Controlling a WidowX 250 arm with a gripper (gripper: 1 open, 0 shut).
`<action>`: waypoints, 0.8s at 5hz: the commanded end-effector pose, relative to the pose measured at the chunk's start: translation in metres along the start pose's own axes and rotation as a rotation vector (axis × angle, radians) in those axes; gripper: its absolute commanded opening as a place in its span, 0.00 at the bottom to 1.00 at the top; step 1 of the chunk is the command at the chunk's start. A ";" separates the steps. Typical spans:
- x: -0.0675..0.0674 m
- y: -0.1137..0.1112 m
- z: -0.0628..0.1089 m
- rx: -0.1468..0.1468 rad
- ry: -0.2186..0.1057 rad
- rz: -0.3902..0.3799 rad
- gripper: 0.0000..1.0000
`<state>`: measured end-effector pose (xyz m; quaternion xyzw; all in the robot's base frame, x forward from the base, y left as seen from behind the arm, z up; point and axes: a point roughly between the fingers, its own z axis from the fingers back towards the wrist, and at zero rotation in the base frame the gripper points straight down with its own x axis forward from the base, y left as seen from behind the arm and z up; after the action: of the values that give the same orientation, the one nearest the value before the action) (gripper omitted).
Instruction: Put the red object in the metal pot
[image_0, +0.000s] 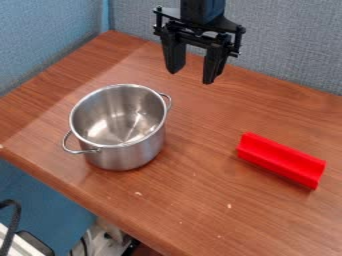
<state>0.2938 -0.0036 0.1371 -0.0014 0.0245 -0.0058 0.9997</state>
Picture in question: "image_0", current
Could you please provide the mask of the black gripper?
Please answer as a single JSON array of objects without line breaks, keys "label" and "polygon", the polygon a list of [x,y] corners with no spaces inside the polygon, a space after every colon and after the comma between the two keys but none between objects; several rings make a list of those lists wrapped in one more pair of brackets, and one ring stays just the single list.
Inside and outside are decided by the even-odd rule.
[{"label": "black gripper", "polygon": [[160,37],[166,68],[171,74],[186,65],[186,44],[208,48],[203,83],[222,74],[227,57],[238,57],[246,28],[224,16],[226,0],[180,0],[179,8],[154,9],[154,34]]}]

